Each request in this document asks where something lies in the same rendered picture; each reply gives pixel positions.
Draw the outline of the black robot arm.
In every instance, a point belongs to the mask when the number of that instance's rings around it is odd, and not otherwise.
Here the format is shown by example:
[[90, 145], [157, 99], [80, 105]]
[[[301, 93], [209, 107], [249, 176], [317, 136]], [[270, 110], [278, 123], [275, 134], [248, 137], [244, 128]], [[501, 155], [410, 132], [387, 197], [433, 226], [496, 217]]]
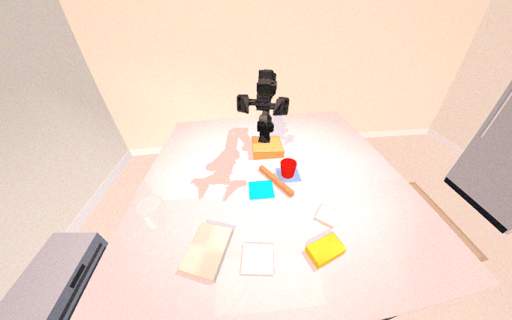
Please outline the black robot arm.
[[[270, 97], [273, 99], [273, 96], [276, 93], [276, 89], [276, 73], [273, 70], [259, 70], [257, 95], [270, 95]], [[258, 142], [270, 142], [270, 132], [274, 131], [274, 124], [272, 122], [272, 117], [270, 116], [270, 111], [263, 111], [259, 116], [257, 131], [260, 132]]]

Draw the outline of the light wooden bar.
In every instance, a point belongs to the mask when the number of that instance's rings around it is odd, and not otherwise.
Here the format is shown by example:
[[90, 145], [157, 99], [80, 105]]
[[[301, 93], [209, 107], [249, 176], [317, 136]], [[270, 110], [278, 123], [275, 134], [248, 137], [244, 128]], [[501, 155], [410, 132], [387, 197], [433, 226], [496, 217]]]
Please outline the light wooden bar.
[[268, 171], [263, 165], [259, 167], [259, 171], [262, 172], [267, 178], [272, 180], [286, 195], [292, 197], [294, 192], [287, 185], [285, 185], [279, 178], [277, 178], [274, 174]]

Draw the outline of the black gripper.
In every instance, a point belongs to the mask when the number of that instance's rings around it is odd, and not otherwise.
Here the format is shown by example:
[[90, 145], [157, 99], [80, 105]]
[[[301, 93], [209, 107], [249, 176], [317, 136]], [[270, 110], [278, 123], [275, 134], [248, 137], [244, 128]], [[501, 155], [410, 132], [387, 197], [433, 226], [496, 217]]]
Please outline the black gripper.
[[256, 106], [256, 110], [273, 110], [273, 116], [286, 116], [290, 99], [288, 97], [279, 97], [276, 103], [271, 103], [270, 95], [257, 95], [257, 98], [249, 98], [248, 95], [239, 94], [236, 97], [236, 111], [249, 114], [249, 105]]

